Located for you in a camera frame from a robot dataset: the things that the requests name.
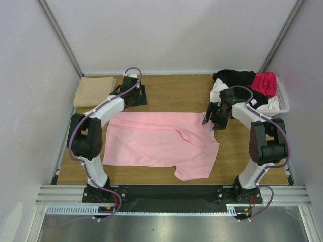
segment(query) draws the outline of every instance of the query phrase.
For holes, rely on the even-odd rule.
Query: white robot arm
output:
[[[79,160],[82,160],[82,165],[89,178],[88,184],[97,188],[104,187],[110,183],[106,175],[100,152],[102,150],[102,127],[118,112],[123,111],[128,106],[146,105],[147,99],[145,94],[145,86],[138,83],[137,74],[124,74],[123,84],[119,85],[107,99],[94,109],[84,114],[74,114],[71,118],[67,146],[69,146],[70,138],[78,123],[85,117],[92,114],[77,130],[73,141],[71,150]],[[132,86],[136,87],[125,95],[120,95],[120,92],[125,92]],[[82,130],[87,130],[87,134],[83,134]]]

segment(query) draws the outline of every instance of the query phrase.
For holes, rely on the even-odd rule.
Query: black mounting bracket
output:
[[[122,92],[127,91],[138,82],[138,78],[124,76],[122,85],[118,85],[110,95],[118,95]],[[121,96],[125,101],[125,108],[127,107],[136,107],[141,105],[147,105],[147,96],[145,85],[142,85],[141,82],[132,89],[132,91]]]
[[[128,189],[127,186],[111,186],[108,179],[103,186],[106,189],[110,189],[118,193],[121,197],[121,201],[127,201]],[[90,184],[87,184],[83,191],[82,197],[83,203],[114,203],[114,198],[110,192],[104,191],[100,188],[95,188]]]

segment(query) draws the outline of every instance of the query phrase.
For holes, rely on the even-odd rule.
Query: clothing pile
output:
[[[244,86],[253,93],[250,105],[257,110],[279,110],[276,96],[277,82],[273,72],[255,73],[249,71],[221,70],[214,73],[215,80],[210,102],[220,102],[219,92],[233,86]],[[233,89],[238,99],[248,100],[250,92],[243,88]]]

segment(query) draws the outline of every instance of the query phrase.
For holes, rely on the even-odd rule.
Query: red clothing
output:
[[[273,72],[256,73],[256,77],[249,87],[269,98],[274,97],[277,89],[276,76]]]

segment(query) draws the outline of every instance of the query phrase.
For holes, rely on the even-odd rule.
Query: wooden table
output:
[[[122,77],[116,76],[117,83]],[[205,112],[213,87],[212,75],[147,75],[148,105],[130,107],[126,112]],[[84,113],[91,108],[78,108]],[[107,125],[103,127],[105,146]],[[113,184],[232,184],[249,162],[249,130],[238,120],[229,120],[225,130],[216,130],[220,143],[215,165],[208,179],[180,181],[174,177],[175,167],[104,166]],[[85,184],[87,178],[82,166],[65,152],[58,184]],[[284,169],[272,169],[262,179],[263,184],[287,184]]]

